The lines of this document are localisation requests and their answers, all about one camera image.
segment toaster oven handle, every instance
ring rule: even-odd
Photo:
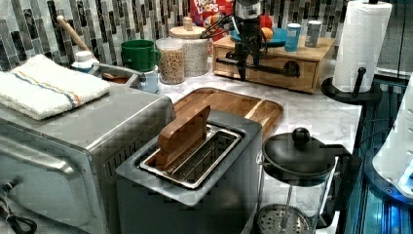
[[[0,156],[6,156],[48,171],[60,172],[66,177],[76,175],[75,169],[66,161],[9,138],[0,137]]]

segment kitchen counter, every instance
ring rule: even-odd
[[[312,95],[300,94],[285,89],[219,77],[210,71],[209,68],[209,73],[200,77],[187,78],[179,85],[159,84],[158,94],[168,96],[172,102],[176,102],[196,89],[212,87],[275,101],[283,107],[283,116],[270,136],[290,133],[295,128],[305,127],[310,131],[312,137],[323,143],[343,144],[349,152],[353,152],[361,106],[348,105],[330,99],[319,88]],[[59,227],[43,220],[38,215],[26,215],[27,211],[25,210],[15,209],[15,212],[18,215],[34,218],[38,222],[40,233],[73,233],[65,227]],[[0,219],[0,233],[14,233],[3,219]],[[334,231],[324,230],[320,233],[334,233]]]

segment wooden handle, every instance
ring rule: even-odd
[[[73,39],[73,41],[76,43],[76,45],[79,46],[82,51],[89,51],[88,46],[85,44],[82,38],[79,37],[72,26],[66,21],[64,16],[57,16],[56,19],[58,24],[67,32],[67,34],[69,34],[70,38]]]
[[[187,106],[174,121],[164,127],[158,137],[161,153],[156,156],[156,168],[166,170],[175,160],[207,137],[207,117],[210,106],[201,102]]]

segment dish towel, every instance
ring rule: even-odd
[[[42,120],[109,93],[109,83],[57,65],[43,55],[0,72],[0,102]]]

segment bottle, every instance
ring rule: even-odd
[[[76,53],[75,62],[72,63],[72,67],[75,70],[88,73],[94,66],[95,62],[99,61],[93,58],[92,52],[81,51]]]

